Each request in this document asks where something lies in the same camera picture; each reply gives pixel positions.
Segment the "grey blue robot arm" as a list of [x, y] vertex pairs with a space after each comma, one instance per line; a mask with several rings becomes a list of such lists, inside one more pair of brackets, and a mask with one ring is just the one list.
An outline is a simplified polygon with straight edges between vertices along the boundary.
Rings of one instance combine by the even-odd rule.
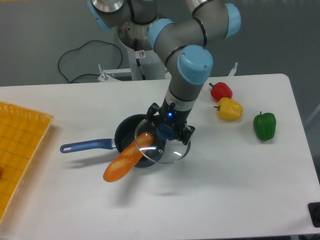
[[147, 27], [149, 45], [171, 81], [163, 104], [152, 104], [145, 118], [159, 137], [188, 144], [195, 129], [187, 119], [214, 64], [206, 45], [240, 30], [238, 8], [221, 0], [189, 0], [191, 19], [175, 24], [158, 17], [154, 0], [89, 0], [87, 5], [102, 30], [126, 22]]

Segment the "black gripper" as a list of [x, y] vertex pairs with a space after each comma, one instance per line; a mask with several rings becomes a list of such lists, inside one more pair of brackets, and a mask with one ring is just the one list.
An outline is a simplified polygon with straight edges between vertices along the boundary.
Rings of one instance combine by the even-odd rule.
[[193, 101], [166, 96], [161, 108], [155, 102], [151, 104], [145, 120], [156, 127], [156, 133], [161, 139], [178, 140], [187, 145], [195, 132], [195, 127], [187, 123], [192, 108]]

